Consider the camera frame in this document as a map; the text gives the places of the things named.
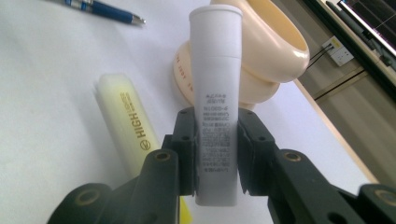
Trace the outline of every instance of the logo on highlighter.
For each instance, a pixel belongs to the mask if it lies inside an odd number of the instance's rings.
[[[143,150],[149,150],[151,148],[151,144],[149,143],[148,140],[143,140],[143,141],[140,142],[140,147]]]

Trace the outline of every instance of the white cap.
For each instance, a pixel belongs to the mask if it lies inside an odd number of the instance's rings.
[[[242,11],[228,5],[199,7],[190,14],[193,55],[234,57],[242,55]]]

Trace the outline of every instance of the pen grip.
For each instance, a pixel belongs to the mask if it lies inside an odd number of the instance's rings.
[[[91,8],[93,14],[108,17],[116,21],[123,21],[130,23],[134,18],[134,15],[132,15],[132,13],[130,12],[108,6],[106,4],[97,1],[92,2]]]

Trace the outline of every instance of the yellow object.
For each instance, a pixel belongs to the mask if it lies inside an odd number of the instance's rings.
[[[98,100],[113,141],[125,159],[131,178],[139,176],[146,156],[161,146],[149,123],[133,83],[125,75],[104,75],[97,86]],[[192,218],[180,199],[180,223]]]

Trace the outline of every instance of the wall socket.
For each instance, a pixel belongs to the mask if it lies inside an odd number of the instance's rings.
[[[328,41],[324,42],[322,47],[327,49],[329,48],[329,45],[332,46],[332,49],[329,49],[327,54],[330,55],[338,66],[341,66],[353,59],[353,55],[344,47],[337,37],[333,36]]]

